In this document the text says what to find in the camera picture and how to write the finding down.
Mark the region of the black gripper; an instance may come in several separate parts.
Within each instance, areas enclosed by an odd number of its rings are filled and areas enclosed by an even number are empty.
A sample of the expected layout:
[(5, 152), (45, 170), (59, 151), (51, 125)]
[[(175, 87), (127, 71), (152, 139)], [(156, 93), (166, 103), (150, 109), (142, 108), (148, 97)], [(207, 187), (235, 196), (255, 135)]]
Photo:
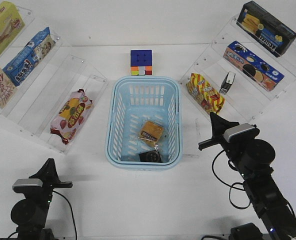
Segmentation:
[(209, 116), (211, 121), (212, 137), (208, 140), (204, 140), (198, 143), (198, 149), (200, 151), (220, 144), (223, 141), (223, 135), (225, 131), (239, 125), (239, 122), (228, 121), (214, 112), (211, 112)]
[(68, 189), (73, 187), (72, 181), (60, 181), (53, 158), (48, 158), (41, 169), (28, 178), (40, 180), (41, 191), (38, 197), (39, 200), (52, 200), (54, 189)]

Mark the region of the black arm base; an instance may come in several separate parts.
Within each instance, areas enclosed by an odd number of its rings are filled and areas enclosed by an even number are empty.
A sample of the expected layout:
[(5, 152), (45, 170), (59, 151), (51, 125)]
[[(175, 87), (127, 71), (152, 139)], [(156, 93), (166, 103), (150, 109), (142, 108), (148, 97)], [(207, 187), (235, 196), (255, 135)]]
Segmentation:
[(263, 234), (254, 223), (246, 223), (230, 229), (228, 240), (263, 240)]

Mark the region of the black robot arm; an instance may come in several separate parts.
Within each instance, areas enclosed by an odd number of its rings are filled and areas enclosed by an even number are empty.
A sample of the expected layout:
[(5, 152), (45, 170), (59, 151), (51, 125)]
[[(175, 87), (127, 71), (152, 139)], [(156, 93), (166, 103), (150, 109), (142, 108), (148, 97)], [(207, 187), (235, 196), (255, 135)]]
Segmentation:
[[(238, 122), (230, 122), (215, 113), (210, 114), (212, 137), (198, 144), (200, 150), (216, 144), (230, 143), (236, 136)], [(12, 190), (23, 194), (25, 199), (18, 201), (10, 213), (17, 225), (18, 240), (54, 240), (50, 228), (45, 228), (54, 189), (72, 188), (71, 181), (60, 181), (55, 160), (47, 159), (41, 169), (28, 178), (17, 179)]]
[(198, 144), (199, 150), (221, 145), (235, 170), (243, 178), (242, 186), (259, 219), (273, 240), (296, 240), (296, 217), (288, 207), (272, 173), (274, 148), (257, 136), (256, 125), (228, 121), (210, 115), (212, 137)]

